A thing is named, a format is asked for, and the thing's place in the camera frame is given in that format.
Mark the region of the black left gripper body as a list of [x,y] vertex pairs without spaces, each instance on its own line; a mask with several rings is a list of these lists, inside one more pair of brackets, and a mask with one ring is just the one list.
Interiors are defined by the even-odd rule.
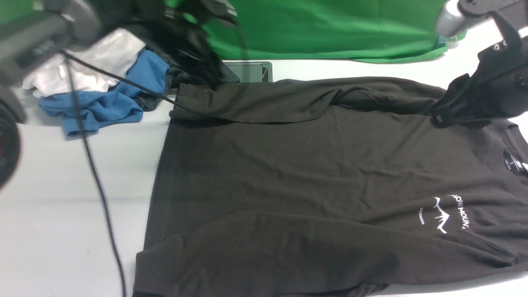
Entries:
[[136,35],[166,52],[189,73],[198,70],[204,85],[220,85],[220,59],[207,41],[203,25],[213,19],[238,24],[235,8],[226,0],[181,0],[171,8],[162,0],[136,2]]

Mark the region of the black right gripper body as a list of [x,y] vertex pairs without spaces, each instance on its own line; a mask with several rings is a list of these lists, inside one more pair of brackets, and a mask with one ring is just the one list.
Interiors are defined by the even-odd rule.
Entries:
[[454,79],[430,109],[437,128],[478,127],[506,120],[528,109],[527,38],[511,47],[501,41],[478,54],[473,75]]

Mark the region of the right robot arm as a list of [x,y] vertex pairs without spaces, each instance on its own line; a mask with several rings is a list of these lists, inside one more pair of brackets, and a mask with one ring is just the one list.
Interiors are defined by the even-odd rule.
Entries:
[[475,72],[454,79],[430,109],[437,128],[483,125],[522,115],[528,106],[526,0],[450,0],[435,31],[444,38],[492,19],[502,41],[478,54]]

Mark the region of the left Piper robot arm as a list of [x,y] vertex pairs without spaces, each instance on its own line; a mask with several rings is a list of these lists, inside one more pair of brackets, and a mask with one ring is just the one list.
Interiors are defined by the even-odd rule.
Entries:
[[83,50],[118,28],[158,47],[199,83],[214,90],[222,83],[221,62],[203,25],[212,19],[233,26],[238,14],[227,0],[44,0],[41,11],[1,26],[1,186],[17,169],[26,115],[13,88],[66,50]]

